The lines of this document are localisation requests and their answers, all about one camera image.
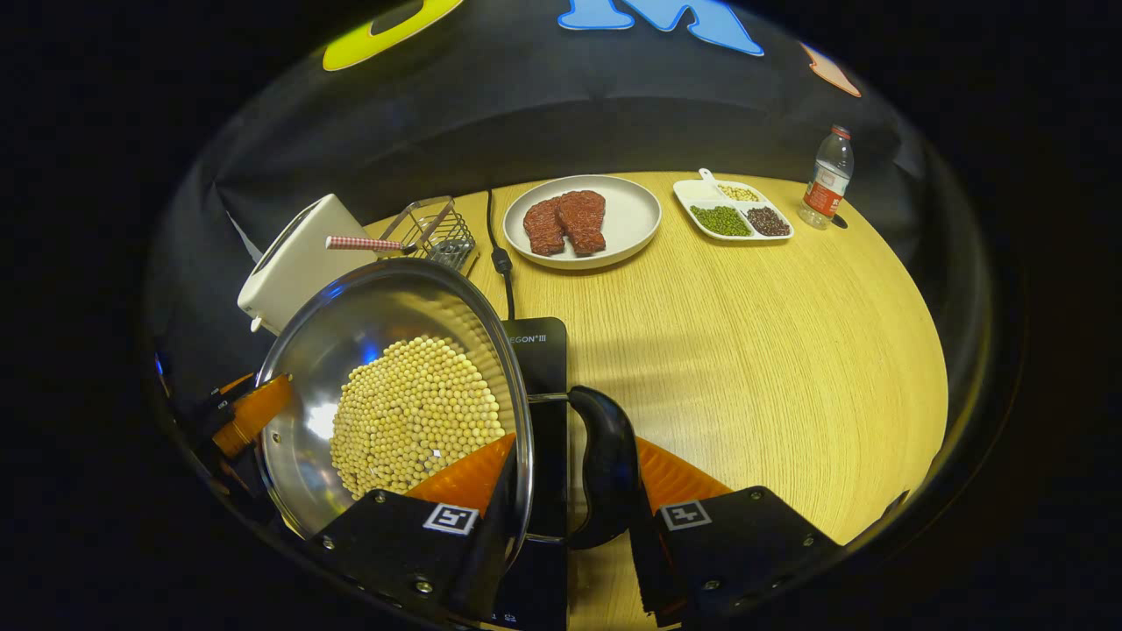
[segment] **stainless steel pot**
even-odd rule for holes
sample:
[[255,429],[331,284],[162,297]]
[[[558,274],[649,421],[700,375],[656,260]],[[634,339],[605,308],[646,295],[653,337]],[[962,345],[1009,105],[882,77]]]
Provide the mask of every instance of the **stainless steel pot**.
[[449,337],[487,379],[499,422],[515,432],[515,492],[507,566],[526,536],[533,501],[533,432],[522,373],[503,323],[481,293],[449,267],[392,258],[355,269],[314,295],[277,338],[257,375],[293,376],[293,401],[265,428],[261,475],[285,523],[307,539],[355,500],[331,466],[329,439],[341,386],[357,366],[401,339]]

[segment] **white toaster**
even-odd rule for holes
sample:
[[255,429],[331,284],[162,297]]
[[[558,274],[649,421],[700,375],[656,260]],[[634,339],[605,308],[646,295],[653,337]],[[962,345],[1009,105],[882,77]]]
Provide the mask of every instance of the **white toaster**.
[[238,307],[252,318],[249,330],[265,327],[280,335],[313,295],[339,276],[377,260],[369,250],[328,250],[329,236],[368,237],[333,194],[297,214],[249,273]]

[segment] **red checkered handle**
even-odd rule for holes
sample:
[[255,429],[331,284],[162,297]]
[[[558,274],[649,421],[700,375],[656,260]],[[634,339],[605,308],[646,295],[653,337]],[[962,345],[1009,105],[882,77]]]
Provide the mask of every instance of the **red checkered handle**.
[[383,239],[362,239],[358,237],[328,237],[328,249],[373,249],[375,252],[394,252],[404,249],[398,241]]

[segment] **water bottle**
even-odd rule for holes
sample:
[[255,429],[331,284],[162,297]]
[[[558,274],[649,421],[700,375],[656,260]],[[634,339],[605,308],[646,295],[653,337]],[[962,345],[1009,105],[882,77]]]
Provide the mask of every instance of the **water bottle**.
[[815,174],[802,195],[799,217],[819,230],[825,230],[838,211],[845,189],[853,177],[853,148],[849,130],[835,125],[830,135],[818,146]]

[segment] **blue letter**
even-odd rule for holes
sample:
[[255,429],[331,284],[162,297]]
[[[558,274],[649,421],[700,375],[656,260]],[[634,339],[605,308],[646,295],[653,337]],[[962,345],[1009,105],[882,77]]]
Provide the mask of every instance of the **blue letter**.
[[558,18],[558,24],[574,30],[620,30],[631,28],[635,18],[616,10],[611,0],[569,0],[572,10]]
[[[692,9],[695,20],[689,30],[702,42],[761,56],[764,49],[752,40],[741,20],[718,0],[624,0],[659,30],[673,30],[686,9]],[[572,10],[558,18],[558,24],[572,29],[623,29],[635,20],[616,10],[611,0],[571,0]]]

